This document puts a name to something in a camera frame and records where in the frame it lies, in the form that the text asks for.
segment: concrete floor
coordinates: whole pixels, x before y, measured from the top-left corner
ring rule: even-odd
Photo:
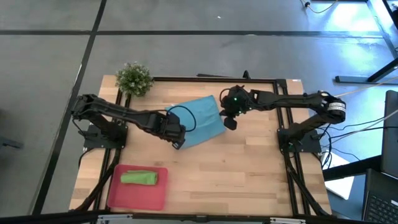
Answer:
[[[0,29],[90,30],[100,2],[3,0]],[[373,2],[378,13],[386,13],[379,0]],[[315,9],[327,5],[312,4]],[[396,28],[385,16],[382,21],[398,46]],[[277,1],[272,5],[261,0],[109,0],[99,29],[378,30],[365,4],[341,2],[323,14],[314,14],[303,10],[299,0]],[[88,36],[0,35],[0,135],[25,144],[21,150],[0,150],[0,217],[29,213],[87,40]],[[154,76],[192,77],[210,73],[240,77],[244,70],[249,70],[255,78],[302,79],[309,93],[326,90],[337,95],[363,86],[336,84],[332,81],[334,76],[369,76],[391,60],[385,41],[373,38],[97,36],[80,94],[97,93],[103,75],[113,74],[125,62],[139,61]],[[384,112],[377,108],[384,106],[387,90],[398,91],[398,87],[377,86],[345,96],[347,120],[339,126],[383,116]],[[365,159],[381,152],[381,136],[381,131],[360,133],[333,147]],[[43,212],[68,209],[82,145],[83,139],[70,126]],[[361,181],[356,178],[356,182],[360,185]],[[349,204],[352,211],[344,214],[339,210],[338,199],[330,195],[330,200],[332,209],[358,218],[358,203]]]

